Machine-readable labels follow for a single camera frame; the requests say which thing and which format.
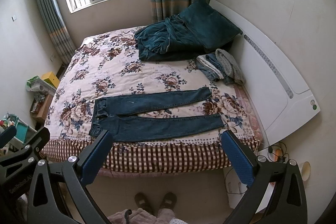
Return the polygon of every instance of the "slipper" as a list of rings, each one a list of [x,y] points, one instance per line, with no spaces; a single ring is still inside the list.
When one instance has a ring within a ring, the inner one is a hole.
[[[172,192],[166,193],[161,202],[160,209],[166,208],[166,209],[174,210],[176,202],[177,202],[177,197],[174,193]]]
[[[152,206],[150,205],[144,193],[137,193],[134,197],[134,201],[138,206],[138,208],[144,209],[146,212],[150,213],[151,215],[154,215]]]

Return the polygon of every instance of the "yellow box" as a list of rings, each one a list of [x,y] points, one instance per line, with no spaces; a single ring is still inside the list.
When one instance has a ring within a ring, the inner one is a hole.
[[[46,81],[48,84],[53,85],[55,88],[58,88],[59,80],[52,71],[43,74],[41,79]]]

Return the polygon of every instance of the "jeans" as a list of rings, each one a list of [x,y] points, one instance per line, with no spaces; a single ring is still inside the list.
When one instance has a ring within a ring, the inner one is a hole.
[[[219,114],[177,118],[145,118],[135,114],[199,102],[211,97],[209,88],[99,98],[89,135],[110,131],[115,142],[142,142],[193,135],[223,127]]]
[[[208,61],[213,67],[211,68],[206,64],[202,64],[200,62],[202,59]],[[225,73],[222,64],[217,60],[214,53],[200,55],[196,59],[196,65],[198,69],[203,72],[210,81],[223,80],[224,84],[226,85],[235,82],[230,76]]]

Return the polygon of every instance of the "green velvet pillow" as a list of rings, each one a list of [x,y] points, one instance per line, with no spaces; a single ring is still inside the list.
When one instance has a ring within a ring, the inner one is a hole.
[[[213,52],[229,43],[236,35],[243,34],[241,29],[211,8],[205,0],[195,1],[179,16],[203,45],[205,52]]]

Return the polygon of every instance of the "bed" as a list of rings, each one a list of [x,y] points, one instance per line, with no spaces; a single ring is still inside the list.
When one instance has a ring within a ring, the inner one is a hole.
[[[300,73],[259,29],[225,5],[210,5],[243,31],[230,53],[246,77],[244,87],[210,82],[193,60],[142,62],[134,33],[142,27],[87,37],[76,51],[53,98],[45,126],[51,138],[43,153],[53,161],[78,155],[89,136],[95,99],[104,96],[195,90],[212,97],[186,106],[139,114],[169,118],[220,113],[224,127],[184,138],[114,143],[100,173],[114,177],[213,170],[230,162],[221,130],[231,129],[253,151],[293,133],[319,112]]]
[[[139,114],[168,118],[221,113],[231,129],[257,149],[261,130],[241,86],[211,83],[193,60],[141,62],[134,33],[141,27],[88,37],[73,56],[53,98],[45,126],[51,133],[43,153],[53,161],[78,155],[89,136],[95,99],[104,96],[194,90],[207,86],[212,98],[182,107]],[[178,173],[222,168],[229,162],[219,130],[179,139],[114,143],[101,173]]]

